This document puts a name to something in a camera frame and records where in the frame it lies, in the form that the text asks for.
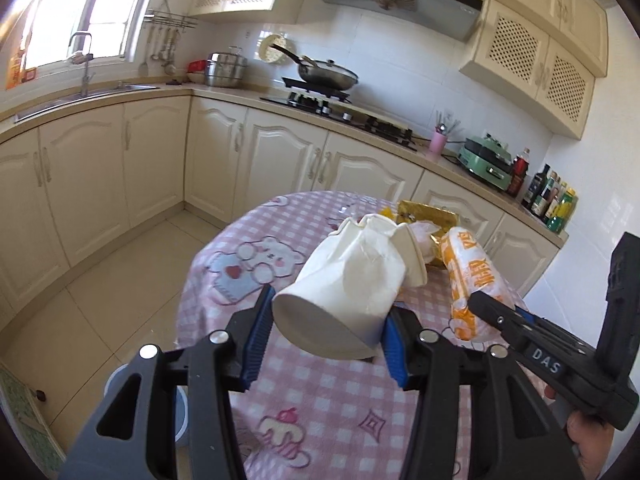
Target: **pink checkered tablecloth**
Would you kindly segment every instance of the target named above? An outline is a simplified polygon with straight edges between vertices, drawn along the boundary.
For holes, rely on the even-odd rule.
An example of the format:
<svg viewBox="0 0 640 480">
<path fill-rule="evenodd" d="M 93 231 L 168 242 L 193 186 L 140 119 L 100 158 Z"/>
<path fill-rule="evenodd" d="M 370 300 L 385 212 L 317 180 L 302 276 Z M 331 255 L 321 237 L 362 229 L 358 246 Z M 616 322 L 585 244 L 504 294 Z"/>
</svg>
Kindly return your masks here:
<svg viewBox="0 0 640 480">
<path fill-rule="evenodd" d="M 178 346 L 224 328 L 233 312 L 254 305 L 263 284 L 282 290 L 292 283 L 346 214 L 386 206 L 391 204 L 344 192 L 304 192 L 273 198 L 229 225 L 191 264 L 178 311 Z M 449 327 L 446 271 L 430 270 L 426 286 L 398 299 L 423 326 L 471 348 Z M 540 380 L 534 384 L 542 388 Z M 389 376 L 382 353 L 372 363 L 322 359 L 293 346 L 274 325 L 258 380 L 231 399 L 241 450 L 249 455 L 247 478 L 397 479 L 416 401 L 417 392 L 403 392 Z M 468 471 L 470 410 L 463 387 L 455 479 Z"/>
</svg>

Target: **orange printed packaging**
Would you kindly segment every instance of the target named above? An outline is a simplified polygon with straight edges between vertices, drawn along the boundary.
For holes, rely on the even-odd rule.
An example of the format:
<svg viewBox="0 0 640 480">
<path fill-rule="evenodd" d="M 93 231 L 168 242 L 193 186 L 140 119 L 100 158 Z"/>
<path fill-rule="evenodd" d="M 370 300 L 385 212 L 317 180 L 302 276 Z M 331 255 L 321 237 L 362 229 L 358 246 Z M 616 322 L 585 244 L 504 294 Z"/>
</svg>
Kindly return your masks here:
<svg viewBox="0 0 640 480">
<path fill-rule="evenodd" d="M 442 237 L 442 261 L 451 282 L 452 325 L 457 338 L 485 342 L 499 336 L 498 331 L 474 316 L 466 304 L 469 296 L 482 290 L 492 298 L 515 309 L 513 298 L 502 276 L 467 229 L 453 227 Z"/>
</svg>

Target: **gas stove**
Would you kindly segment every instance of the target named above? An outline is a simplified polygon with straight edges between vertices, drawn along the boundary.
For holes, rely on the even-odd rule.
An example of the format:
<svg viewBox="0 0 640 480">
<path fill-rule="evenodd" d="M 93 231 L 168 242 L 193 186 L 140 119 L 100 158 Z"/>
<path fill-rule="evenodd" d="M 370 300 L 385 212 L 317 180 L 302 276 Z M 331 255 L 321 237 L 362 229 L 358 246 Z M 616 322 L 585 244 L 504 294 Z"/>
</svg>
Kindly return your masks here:
<svg viewBox="0 0 640 480">
<path fill-rule="evenodd" d="M 296 108 L 319 115 L 337 123 L 348 124 L 377 137 L 417 151 L 412 141 L 413 131 L 407 124 L 378 112 L 356 106 L 348 101 L 348 94 L 333 89 L 314 86 L 313 93 L 307 91 L 308 83 L 284 79 L 288 88 L 294 88 L 287 98 L 261 97 L 262 101 Z"/>
</svg>

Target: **window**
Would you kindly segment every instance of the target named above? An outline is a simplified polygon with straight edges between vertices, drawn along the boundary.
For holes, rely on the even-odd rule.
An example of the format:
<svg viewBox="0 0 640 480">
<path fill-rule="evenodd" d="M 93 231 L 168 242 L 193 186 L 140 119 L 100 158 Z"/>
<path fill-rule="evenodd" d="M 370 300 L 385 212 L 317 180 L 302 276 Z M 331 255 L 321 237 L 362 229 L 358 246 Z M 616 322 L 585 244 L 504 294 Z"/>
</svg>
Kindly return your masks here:
<svg viewBox="0 0 640 480">
<path fill-rule="evenodd" d="M 33 19 L 24 31 L 25 68 L 65 60 L 72 52 L 89 47 L 84 37 L 69 46 L 76 30 L 92 36 L 94 57 L 124 57 L 133 43 L 131 28 L 140 26 L 148 0 L 36 0 Z"/>
</svg>

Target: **stainless steel pot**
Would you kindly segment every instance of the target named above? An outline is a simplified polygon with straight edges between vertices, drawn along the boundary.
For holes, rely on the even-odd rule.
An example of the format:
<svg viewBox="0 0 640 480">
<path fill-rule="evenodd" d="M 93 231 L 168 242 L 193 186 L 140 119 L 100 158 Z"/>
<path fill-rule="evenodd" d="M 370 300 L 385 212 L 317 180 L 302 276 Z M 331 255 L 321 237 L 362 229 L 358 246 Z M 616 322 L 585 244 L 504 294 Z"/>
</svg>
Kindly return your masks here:
<svg viewBox="0 0 640 480">
<path fill-rule="evenodd" d="M 272 44 L 270 48 L 281 51 L 298 64 L 298 75 L 306 82 L 326 86 L 335 90 L 348 90 L 358 82 L 358 75 L 343 66 L 327 61 L 298 57 L 286 48 Z"/>
<path fill-rule="evenodd" d="M 231 52 L 215 52 L 209 56 L 204 72 L 205 85 L 235 88 L 240 84 L 247 60 L 238 46 L 230 46 L 229 50 Z"/>
</svg>

